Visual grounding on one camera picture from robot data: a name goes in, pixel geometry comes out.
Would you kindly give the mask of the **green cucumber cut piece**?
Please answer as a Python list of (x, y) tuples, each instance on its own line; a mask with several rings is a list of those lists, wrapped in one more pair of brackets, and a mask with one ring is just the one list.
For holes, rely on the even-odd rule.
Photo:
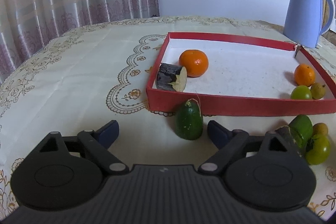
[(307, 141), (313, 135), (313, 125), (310, 118), (300, 114), (289, 123), (289, 128), (296, 145), (299, 149), (304, 149)]

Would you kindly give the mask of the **green tomato fruit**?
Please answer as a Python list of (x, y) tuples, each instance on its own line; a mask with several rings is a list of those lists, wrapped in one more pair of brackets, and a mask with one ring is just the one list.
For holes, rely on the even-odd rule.
[(310, 89), (307, 86), (300, 85), (293, 89), (290, 98), (292, 100), (311, 100), (312, 95)]
[(305, 159), (309, 165), (319, 165), (330, 155), (330, 142), (326, 135), (315, 134), (307, 142)]

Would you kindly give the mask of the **green cucumber end with stem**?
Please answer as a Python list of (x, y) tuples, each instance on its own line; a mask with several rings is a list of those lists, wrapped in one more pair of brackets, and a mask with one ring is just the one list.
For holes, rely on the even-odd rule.
[(175, 113), (175, 133), (186, 140), (197, 140), (203, 132), (203, 116), (196, 99), (181, 104)]

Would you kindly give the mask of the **small orange mandarin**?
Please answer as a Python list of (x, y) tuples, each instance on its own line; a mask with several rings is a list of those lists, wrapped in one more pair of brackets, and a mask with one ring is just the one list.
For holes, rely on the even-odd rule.
[(315, 71), (307, 64), (300, 64), (294, 71), (294, 80), (297, 85), (310, 87), (315, 83)]

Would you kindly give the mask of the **large orange mandarin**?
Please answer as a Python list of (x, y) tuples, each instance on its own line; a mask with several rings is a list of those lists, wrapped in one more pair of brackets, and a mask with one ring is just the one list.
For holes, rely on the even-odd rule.
[(186, 68), (189, 77), (201, 77), (209, 67), (209, 60), (200, 50), (185, 50), (179, 57), (179, 65)]

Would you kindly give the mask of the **red shallow cardboard box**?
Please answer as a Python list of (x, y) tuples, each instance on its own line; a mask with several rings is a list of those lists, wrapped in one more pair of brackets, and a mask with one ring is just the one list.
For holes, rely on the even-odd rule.
[[(209, 60), (204, 75), (189, 78), (182, 92), (157, 88), (162, 63), (178, 64), (185, 50), (201, 50)], [(320, 100), (292, 100), (293, 73), (308, 64), (326, 85)], [(149, 108), (172, 112), (195, 99), (205, 115), (295, 116), (335, 112), (335, 82), (303, 47), (251, 36), (202, 32), (170, 32), (159, 51), (146, 85)]]

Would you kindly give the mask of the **cream floral tablecloth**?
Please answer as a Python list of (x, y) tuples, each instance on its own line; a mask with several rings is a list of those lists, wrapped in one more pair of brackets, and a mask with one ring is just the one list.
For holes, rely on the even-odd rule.
[(112, 151), (128, 164), (199, 164), (215, 148), (186, 141), (171, 116), (147, 108), (145, 85), (170, 31), (219, 32), (285, 40), (264, 21), (164, 17), (70, 30), (25, 61), (1, 86), (1, 220), (17, 208), (10, 177), (46, 133), (97, 129), (111, 119), (121, 135)]

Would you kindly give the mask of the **blue electric kettle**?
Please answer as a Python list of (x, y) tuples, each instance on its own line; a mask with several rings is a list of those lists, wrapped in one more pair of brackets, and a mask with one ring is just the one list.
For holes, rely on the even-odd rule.
[(325, 34), (335, 16), (334, 0), (326, 0), (329, 5), (329, 18), (323, 21), (323, 0), (290, 0), (283, 34), (304, 47), (315, 48), (319, 37)]

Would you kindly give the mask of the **white wall switch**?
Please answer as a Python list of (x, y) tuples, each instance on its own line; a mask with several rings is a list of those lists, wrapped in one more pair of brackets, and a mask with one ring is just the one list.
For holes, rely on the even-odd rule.
[(335, 20), (335, 18), (333, 19), (330, 30), (332, 32), (336, 32), (336, 20)]

